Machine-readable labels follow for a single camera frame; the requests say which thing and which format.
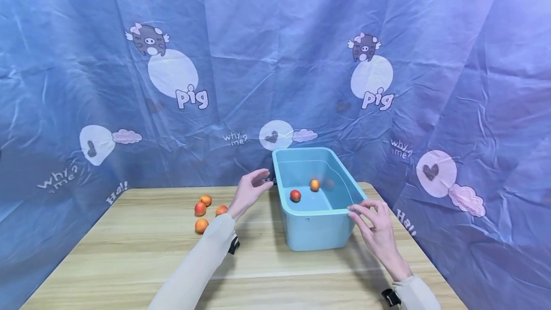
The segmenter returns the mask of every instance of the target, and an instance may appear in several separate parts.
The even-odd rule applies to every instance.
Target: wrist strap
[[[231,255],[235,255],[235,251],[239,249],[240,247],[239,237],[235,233],[233,234],[233,238],[231,240],[230,249],[228,250],[228,253]]]
[[[382,291],[381,295],[386,300],[386,303],[388,304],[389,307],[402,304],[402,300],[400,299],[400,297],[391,288],[387,288],[385,289],[385,291]]]

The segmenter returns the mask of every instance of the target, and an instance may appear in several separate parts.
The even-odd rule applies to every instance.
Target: pink cloud
[[[119,129],[118,132],[113,133],[113,141],[120,144],[134,144],[139,143],[142,140],[142,136],[133,130]]]
[[[451,201],[459,209],[469,212],[472,216],[482,217],[486,215],[484,200],[476,195],[474,189],[468,186],[461,187],[454,183],[448,191]]]
[[[314,140],[318,137],[318,133],[313,130],[301,129],[298,132],[293,132],[293,141],[304,143],[305,141]]]

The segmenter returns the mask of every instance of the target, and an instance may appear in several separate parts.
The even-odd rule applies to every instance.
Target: fabric backdrop
[[[541,309],[550,2],[0,0],[0,309],[127,189],[235,185],[307,146],[469,309]]]

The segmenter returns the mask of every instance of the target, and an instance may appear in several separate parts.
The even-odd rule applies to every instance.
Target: table surface
[[[367,196],[376,190],[360,183]],[[193,207],[200,195],[229,205],[235,187],[132,189],[105,213],[22,307],[23,310],[144,310],[200,236]],[[197,309],[387,309],[391,278],[357,228],[342,249],[293,252],[285,242],[273,187],[240,219],[242,242],[207,285]],[[442,309],[466,309],[393,215],[403,257]]]

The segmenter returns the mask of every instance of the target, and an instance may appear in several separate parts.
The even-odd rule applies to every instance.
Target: sleeve
[[[417,275],[394,282],[392,288],[402,300],[402,310],[441,310],[434,293]]]
[[[235,220],[224,213],[216,217],[203,237],[164,283],[148,310],[193,310],[210,278],[222,264],[235,234]]]

